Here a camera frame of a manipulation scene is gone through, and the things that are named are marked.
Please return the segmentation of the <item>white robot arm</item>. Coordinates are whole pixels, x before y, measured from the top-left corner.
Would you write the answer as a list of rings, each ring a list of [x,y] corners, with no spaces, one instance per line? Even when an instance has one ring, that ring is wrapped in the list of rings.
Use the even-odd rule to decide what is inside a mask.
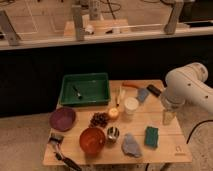
[[[169,125],[177,110],[190,101],[213,114],[213,88],[207,86],[207,68],[198,62],[169,71],[165,77],[166,88],[160,95],[164,106],[162,123]]]

